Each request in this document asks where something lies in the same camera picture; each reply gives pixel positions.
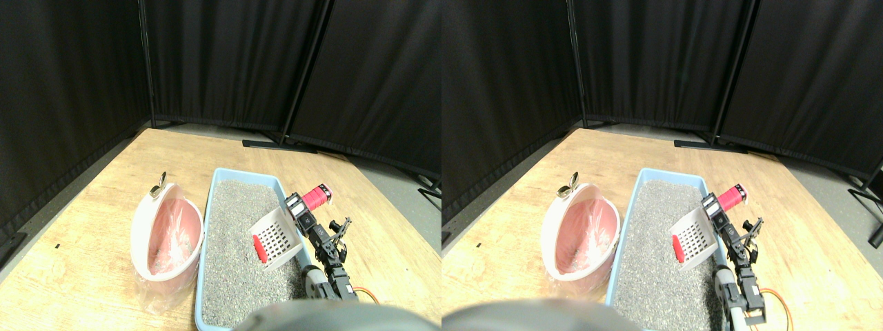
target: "red handle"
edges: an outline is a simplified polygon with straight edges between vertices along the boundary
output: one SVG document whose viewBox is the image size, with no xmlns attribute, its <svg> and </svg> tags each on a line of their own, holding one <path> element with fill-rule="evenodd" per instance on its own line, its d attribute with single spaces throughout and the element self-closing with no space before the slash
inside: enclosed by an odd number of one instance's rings
<svg viewBox="0 0 883 331">
<path fill-rule="evenodd" d="M 316 188 L 304 195 L 304 202 L 307 208 L 316 210 L 316 208 L 330 200 L 332 195 L 333 193 L 330 188 L 325 184 L 319 184 L 319 186 L 316 186 Z"/>
<path fill-rule="evenodd" d="M 677 236 L 675 235 L 671 235 L 671 239 L 671 245 L 675 247 L 675 257 L 677 257 L 677 262 L 683 263 L 683 248 L 681 247 L 681 241 L 677 240 Z"/>
<path fill-rule="evenodd" d="M 718 201 L 721 203 L 721 207 L 723 207 L 724 211 L 728 211 L 733 206 L 738 205 L 739 202 L 747 199 L 748 191 L 746 191 L 741 184 L 736 184 L 736 186 L 733 186 L 733 188 L 727 190 L 718 197 Z"/>
<path fill-rule="evenodd" d="M 252 239 L 254 239 L 254 250 L 258 253 L 258 259 L 260 262 L 267 263 L 267 251 L 264 251 L 264 245 L 260 244 L 258 235 L 252 235 Z"/>
</svg>

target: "gray litter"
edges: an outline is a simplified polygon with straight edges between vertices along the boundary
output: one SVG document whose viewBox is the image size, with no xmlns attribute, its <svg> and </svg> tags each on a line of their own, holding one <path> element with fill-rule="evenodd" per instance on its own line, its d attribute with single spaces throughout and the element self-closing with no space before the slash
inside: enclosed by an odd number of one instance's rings
<svg viewBox="0 0 883 331">
<path fill-rule="evenodd" d="M 668 228 L 700 207 L 695 187 L 662 180 L 644 183 L 631 207 L 613 307 L 626 319 L 657 331 L 720 330 L 714 258 L 681 272 Z"/>
<path fill-rule="evenodd" d="M 205 243 L 204 323 L 235 327 L 263 306 L 306 296 L 297 258 L 264 273 L 248 232 L 278 207 L 275 192 L 264 185 L 223 180 L 215 187 Z"/>
</svg>

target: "litter scoop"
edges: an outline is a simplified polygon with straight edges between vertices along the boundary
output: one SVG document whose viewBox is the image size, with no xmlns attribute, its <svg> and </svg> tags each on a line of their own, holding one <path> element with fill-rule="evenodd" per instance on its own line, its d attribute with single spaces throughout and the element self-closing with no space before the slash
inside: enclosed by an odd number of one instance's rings
<svg viewBox="0 0 883 331">
<path fill-rule="evenodd" d="M 285 201 L 287 205 L 293 206 L 295 210 L 289 211 L 281 207 L 276 208 L 269 214 L 261 217 L 249 229 L 254 240 L 254 250 L 258 253 L 260 262 L 264 264 L 265 273 L 281 267 L 300 250 L 304 249 L 304 243 L 301 241 L 298 227 L 295 225 L 294 217 L 291 213 L 299 213 L 300 209 L 297 208 L 304 207 L 315 210 L 326 201 L 330 201 L 331 196 L 331 189 L 325 184 L 320 184 L 307 193 L 303 201 L 299 199 Z"/>
<path fill-rule="evenodd" d="M 710 193 L 702 199 L 702 207 L 693 209 L 668 229 L 681 271 L 693 269 L 717 251 L 717 238 L 709 215 L 721 209 L 727 211 L 741 201 L 748 204 L 748 192 L 741 184 L 736 184 L 716 199 L 714 193 Z"/>
</svg>

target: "red cylinder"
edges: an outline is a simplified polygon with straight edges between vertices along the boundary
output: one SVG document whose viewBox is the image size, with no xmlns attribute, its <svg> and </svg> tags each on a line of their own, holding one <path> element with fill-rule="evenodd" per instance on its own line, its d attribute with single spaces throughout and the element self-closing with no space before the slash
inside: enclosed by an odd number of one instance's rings
<svg viewBox="0 0 883 331">
<path fill-rule="evenodd" d="M 721 203 L 721 207 L 723 207 L 724 211 L 728 211 L 730 208 L 738 205 L 739 202 L 745 201 L 746 199 L 748 199 L 748 192 L 741 184 L 736 184 L 736 186 L 733 186 L 733 188 L 727 190 L 718 197 L 718 201 Z"/>
<path fill-rule="evenodd" d="M 307 208 L 310 210 L 316 210 L 316 208 L 331 199 L 331 195 L 332 192 L 330 188 L 325 184 L 319 184 L 319 186 L 316 186 L 316 188 L 304 195 L 304 202 L 306 203 Z"/>
</svg>

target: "metal ring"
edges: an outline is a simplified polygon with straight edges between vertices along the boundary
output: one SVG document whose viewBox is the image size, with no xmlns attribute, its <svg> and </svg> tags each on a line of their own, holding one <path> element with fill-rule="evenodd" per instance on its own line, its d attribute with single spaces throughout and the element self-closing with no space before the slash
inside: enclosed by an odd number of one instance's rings
<svg viewBox="0 0 883 331">
<path fill-rule="evenodd" d="M 571 193 L 573 193 L 573 189 L 570 188 L 570 186 L 562 186 L 560 189 L 558 189 L 558 198 L 567 198 L 567 196 Z"/>
<path fill-rule="evenodd" d="M 159 185 L 154 186 L 154 188 L 150 189 L 150 196 L 154 198 L 159 197 L 160 192 L 162 192 L 162 187 L 160 187 Z"/>
</svg>

